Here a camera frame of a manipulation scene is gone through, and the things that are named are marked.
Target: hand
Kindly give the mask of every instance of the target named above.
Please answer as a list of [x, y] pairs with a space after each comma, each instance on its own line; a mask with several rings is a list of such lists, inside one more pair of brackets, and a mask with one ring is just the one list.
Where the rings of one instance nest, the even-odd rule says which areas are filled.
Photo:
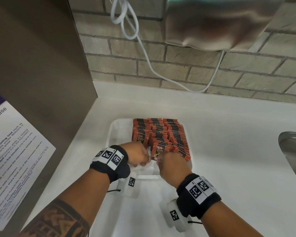
[[128, 142], [119, 146], [127, 152], [128, 163], [134, 167], [137, 167], [138, 164], [145, 166], [150, 162], [148, 151], [141, 142]]
[[178, 153], [163, 152], [158, 155], [157, 165], [160, 176], [174, 188], [178, 188], [186, 176], [192, 174], [186, 160]]

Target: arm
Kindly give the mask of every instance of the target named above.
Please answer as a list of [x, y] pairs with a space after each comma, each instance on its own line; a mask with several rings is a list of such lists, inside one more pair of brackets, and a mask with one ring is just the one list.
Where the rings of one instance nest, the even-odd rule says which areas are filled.
[[[140, 142], [120, 146], [127, 152], [129, 164], [145, 166], [150, 161]], [[107, 174], [89, 169], [46, 206], [18, 237], [86, 236], [109, 185]]]
[[[187, 162], [177, 153], [162, 153], [158, 159], [161, 177], [176, 189], [192, 174]], [[209, 207], [201, 221], [210, 237], [263, 237], [221, 201]]]

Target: brown panel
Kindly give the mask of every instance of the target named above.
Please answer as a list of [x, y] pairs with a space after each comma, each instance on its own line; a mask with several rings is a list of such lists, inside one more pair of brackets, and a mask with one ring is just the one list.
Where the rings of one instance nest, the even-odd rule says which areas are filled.
[[67, 0], [0, 0], [0, 94], [56, 151], [0, 237], [25, 223], [96, 99]]

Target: person's left hand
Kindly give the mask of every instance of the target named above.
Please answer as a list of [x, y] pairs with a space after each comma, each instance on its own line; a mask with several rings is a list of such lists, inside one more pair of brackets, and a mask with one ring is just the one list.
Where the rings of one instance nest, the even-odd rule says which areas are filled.
[[141, 142], [128, 142], [119, 145], [128, 155], [128, 163], [137, 167], [138, 164], [145, 166], [150, 162], [148, 151]]

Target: black cable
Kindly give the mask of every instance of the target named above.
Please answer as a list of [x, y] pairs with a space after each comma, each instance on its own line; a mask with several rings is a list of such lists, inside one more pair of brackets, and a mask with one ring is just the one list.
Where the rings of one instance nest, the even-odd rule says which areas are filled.
[[190, 224], [190, 223], [194, 223], [194, 224], [203, 224], [202, 222], [196, 222], [196, 221], [188, 221], [188, 223]]
[[[112, 191], [121, 191], [121, 190], [110, 190], [110, 191], [108, 191], [108, 192], [112, 192]], [[107, 193], [108, 193], [108, 192], [107, 192]]]

